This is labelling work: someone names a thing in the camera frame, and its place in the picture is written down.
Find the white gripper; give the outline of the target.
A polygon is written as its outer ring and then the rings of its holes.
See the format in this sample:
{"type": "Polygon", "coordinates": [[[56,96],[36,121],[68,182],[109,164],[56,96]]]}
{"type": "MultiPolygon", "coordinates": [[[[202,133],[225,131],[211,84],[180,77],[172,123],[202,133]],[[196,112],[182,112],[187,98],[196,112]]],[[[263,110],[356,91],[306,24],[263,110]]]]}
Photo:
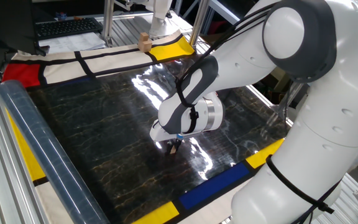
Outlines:
{"type": "MultiPolygon", "coordinates": [[[[159,120],[155,120],[151,129],[150,129],[150,137],[153,141],[155,142],[160,142],[160,141],[168,141],[167,142],[167,150],[166,150],[166,155],[170,155],[172,147],[173,147],[173,142],[171,139],[176,139],[177,135],[176,134],[169,134],[166,132],[166,130],[164,130],[160,123],[159,120]]],[[[175,140],[175,149],[179,150],[180,145],[182,143],[181,139],[176,139],[175,140]]]]}

